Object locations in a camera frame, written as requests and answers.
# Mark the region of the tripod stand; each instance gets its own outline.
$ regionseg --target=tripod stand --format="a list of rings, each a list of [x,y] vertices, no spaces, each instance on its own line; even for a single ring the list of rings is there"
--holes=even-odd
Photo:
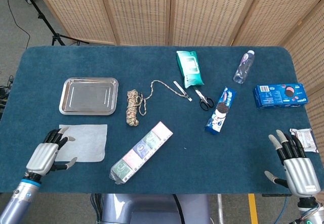
[[[52,32],[53,36],[52,36],[52,46],[54,45],[55,41],[57,41],[61,46],[65,46],[65,43],[62,41],[61,38],[67,38],[70,40],[74,40],[76,41],[76,45],[79,46],[80,43],[86,43],[89,44],[87,42],[81,41],[79,39],[75,39],[75,38],[70,38],[69,36],[66,35],[61,35],[57,32],[55,32],[54,28],[51,26],[51,24],[48,22],[48,20],[46,19],[45,15],[41,12],[41,10],[39,9],[39,7],[37,6],[37,4],[34,2],[34,0],[30,0],[31,4],[35,7],[35,9],[38,12],[38,19],[42,19],[46,26],[49,28],[49,30]]]

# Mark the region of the yellow tape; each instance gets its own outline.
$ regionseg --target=yellow tape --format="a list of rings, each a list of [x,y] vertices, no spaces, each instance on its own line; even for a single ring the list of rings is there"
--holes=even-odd
[[[257,215],[257,206],[255,204],[255,196],[254,194],[248,194],[248,195],[249,195],[251,224],[258,224],[258,215]]]

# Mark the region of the white napkin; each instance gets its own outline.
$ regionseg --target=white napkin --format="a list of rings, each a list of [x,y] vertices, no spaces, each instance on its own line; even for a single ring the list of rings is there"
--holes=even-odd
[[[100,162],[105,158],[107,125],[60,125],[69,127],[62,138],[72,136],[59,150],[55,161],[69,162],[77,157],[77,162]]]

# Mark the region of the plastic water bottle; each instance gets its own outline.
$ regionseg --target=plastic water bottle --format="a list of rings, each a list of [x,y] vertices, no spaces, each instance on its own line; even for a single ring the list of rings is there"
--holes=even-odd
[[[248,72],[254,61],[254,57],[254,51],[252,50],[248,50],[248,52],[243,55],[233,78],[236,83],[243,84],[247,79]]]

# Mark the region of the wet wipes package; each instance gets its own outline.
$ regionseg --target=wet wipes package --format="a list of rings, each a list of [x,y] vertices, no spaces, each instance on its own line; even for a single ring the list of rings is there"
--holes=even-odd
[[[184,87],[203,85],[195,51],[177,51],[177,61],[184,77]]]
[[[221,98],[219,99],[212,117],[208,120],[205,130],[212,134],[218,134],[226,119],[226,115],[231,107],[236,91],[225,87]]]
[[[257,85],[253,94],[257,108],[299,107],[308,103],[302,84]]]
[[[127,182],[173,133],[159,122],[126,155],[110,169],[109,177],[116,184]]]

